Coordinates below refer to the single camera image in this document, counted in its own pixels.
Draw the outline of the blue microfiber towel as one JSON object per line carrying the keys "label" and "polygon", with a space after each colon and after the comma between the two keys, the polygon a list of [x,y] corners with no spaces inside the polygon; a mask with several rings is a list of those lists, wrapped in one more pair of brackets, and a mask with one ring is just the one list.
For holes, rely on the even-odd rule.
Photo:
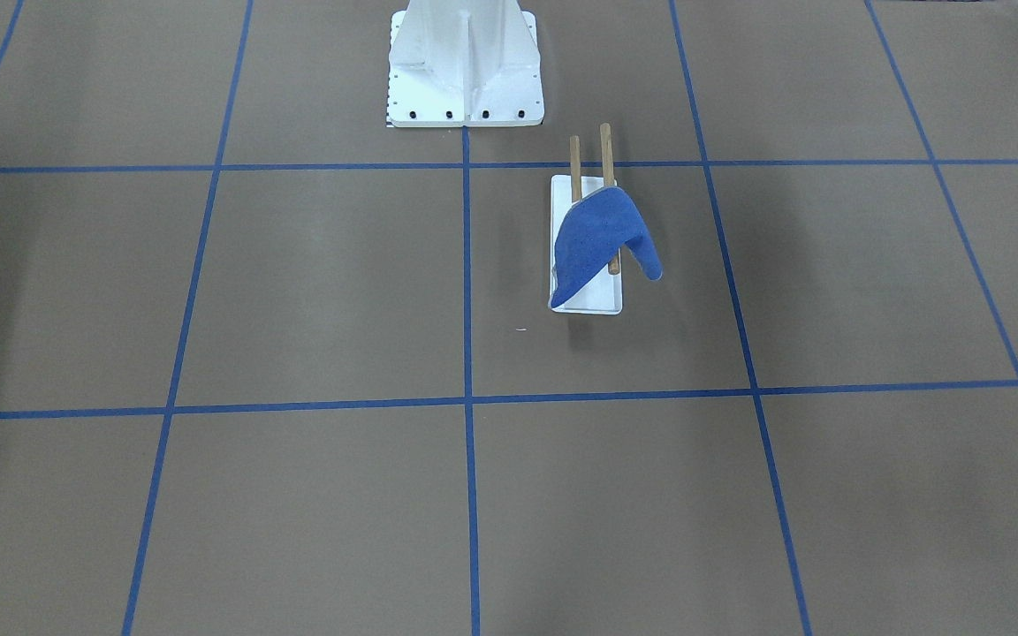
{"label": "blue microfiber towel", "polygon": [[558,287],[549,308],[562,305],[587,284],[612,254],[629,251],[651,281],[665,273],[651,229],[633,197],[619,186],[599,186],[573,204],[555,241]]}

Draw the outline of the white rack base plate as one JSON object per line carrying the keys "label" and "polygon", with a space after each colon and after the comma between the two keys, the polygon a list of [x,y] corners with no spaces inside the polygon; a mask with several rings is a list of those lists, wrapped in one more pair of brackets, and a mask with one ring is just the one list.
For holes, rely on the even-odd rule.
{"label": "white rack base plate", "polygon": [[[557,174],[550,181],[550,297],[553,297],[558,287],[557,275],[555,275],[555,266],[557,266],[555,241],[557,241],[568,210],[573,206],[571,201],[572,185],[573,182],[568,174]],[[551,307],[551,310],[558,314],[617,315],[622,310],[622,275],[610,274],[609,269],[604,265],[573,297],[562,305]]]}

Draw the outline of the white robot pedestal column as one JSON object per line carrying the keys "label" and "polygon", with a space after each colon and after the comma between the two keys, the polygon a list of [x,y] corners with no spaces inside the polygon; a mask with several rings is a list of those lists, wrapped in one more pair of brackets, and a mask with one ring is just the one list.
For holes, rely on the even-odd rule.
{"label": "white robot pedestal column", "polygon": [[538,21],[517,1],[411,1],[389,36],[387,125],[543,123]]}

